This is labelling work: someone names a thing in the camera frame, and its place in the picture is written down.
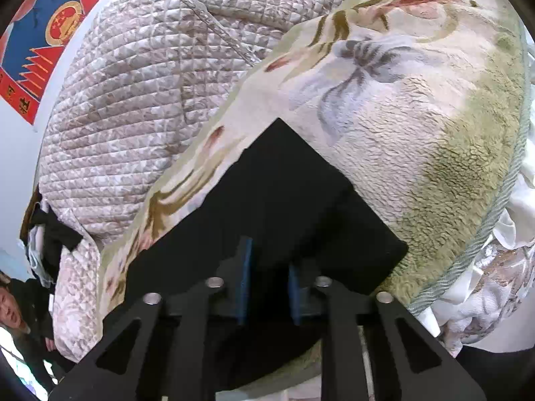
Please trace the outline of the black pants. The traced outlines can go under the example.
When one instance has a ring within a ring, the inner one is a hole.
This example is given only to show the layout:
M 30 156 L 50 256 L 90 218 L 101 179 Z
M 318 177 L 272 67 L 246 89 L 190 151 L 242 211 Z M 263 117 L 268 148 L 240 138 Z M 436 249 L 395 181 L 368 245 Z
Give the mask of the black pants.
M 201 206 L 127 272 L 124 302 L 104 320 L 120 319 L 146 292 L 184 293 L 252 241 L 246 319 L 215 331 L 216 387 L 252 383 L 298 358 L 320 339 L 316 319 L 293 322 L 291 270 L 350 291 L 373 292 L 404 259 L 408 246 L 360 197 L 350 181 L 281 120 L 273 122 L 209 191 Z

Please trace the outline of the white floral bed sheet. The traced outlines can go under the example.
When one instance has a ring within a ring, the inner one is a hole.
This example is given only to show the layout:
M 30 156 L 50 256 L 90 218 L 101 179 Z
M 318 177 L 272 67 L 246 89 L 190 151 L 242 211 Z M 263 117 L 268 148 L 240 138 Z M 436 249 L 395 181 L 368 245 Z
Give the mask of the white floral bed sheet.
M 257 67 L 223 121 L 254 136 L 282 118 L 341 170 L 408 244 L 386 290 L 458 353 L 534 282 L 531 248 L 493 234 L 521 181 L 527 75 L 509 27 L 440 39 L 359 27 Z

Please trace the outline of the person in dark clothes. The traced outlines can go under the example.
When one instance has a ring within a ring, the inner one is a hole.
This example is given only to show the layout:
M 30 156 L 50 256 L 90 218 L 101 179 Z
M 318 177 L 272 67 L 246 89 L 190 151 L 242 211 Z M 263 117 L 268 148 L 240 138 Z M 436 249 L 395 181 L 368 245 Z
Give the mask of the person in dark clothes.
M 1 326 L 13 338 L 37 382 L 47 394 L 56 387 L 44 363 L 52 365 L 58 382 L 74 367 L 55 344 L 50 294 L 36 279 L 20 281 L 1 272 Z

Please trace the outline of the black garment at bedside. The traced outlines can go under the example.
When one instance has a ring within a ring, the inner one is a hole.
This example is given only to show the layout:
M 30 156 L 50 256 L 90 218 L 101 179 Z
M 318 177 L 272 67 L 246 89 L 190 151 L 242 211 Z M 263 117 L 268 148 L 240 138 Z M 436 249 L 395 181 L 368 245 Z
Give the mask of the black garment at bedside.
M 36 203 L 30 217 L 26 255 L 33 274 L 49 288 L 55 283 L 60 269 L 62 251 L 73 251 L 83 236 L 62 223 L 51 208 L 42 209 Z

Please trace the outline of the floral green fleece blanket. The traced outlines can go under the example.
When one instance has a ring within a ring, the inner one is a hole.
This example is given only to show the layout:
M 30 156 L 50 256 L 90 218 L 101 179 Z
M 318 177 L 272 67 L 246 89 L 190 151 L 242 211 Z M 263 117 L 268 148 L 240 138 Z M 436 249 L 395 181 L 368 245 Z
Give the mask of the floral green fleece blanket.
M 369 232 L 335 216 L 313 228 L 306 254 L 412 310 L 435 300 L 512 191 L 527 137 L 525 48 L 507 0 L 345 0 L 292 27 L 104 249 L 102 327 L 112 328 L 145 281 L 178 285 L 209 266 L 178 230 L 275 120 L 408 246 L 383 263 Z

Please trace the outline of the beige quilted comforter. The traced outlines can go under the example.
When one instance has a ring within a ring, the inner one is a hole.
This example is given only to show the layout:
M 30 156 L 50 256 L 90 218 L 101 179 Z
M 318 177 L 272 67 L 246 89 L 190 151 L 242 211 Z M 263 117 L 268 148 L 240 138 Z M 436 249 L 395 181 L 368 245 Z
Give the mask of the beige quilted comforter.
M 69 69 L 39 159 L 42 199 L 82 236 L 62 255 L 58 350 L 80 360 L 102 335 L 102 248 L 129 227 L 238 78 L 294 25 L 343 0 L 109 0 Z

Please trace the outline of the red blue wall poster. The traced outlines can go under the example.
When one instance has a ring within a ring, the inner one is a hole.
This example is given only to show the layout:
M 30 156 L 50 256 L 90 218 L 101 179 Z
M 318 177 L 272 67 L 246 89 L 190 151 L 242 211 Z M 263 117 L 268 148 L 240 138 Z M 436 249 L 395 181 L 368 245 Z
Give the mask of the red blue wall poster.
M 1 36 L 1 97 L 29 124 L 65 46 L 99 0 L 24 0 Z

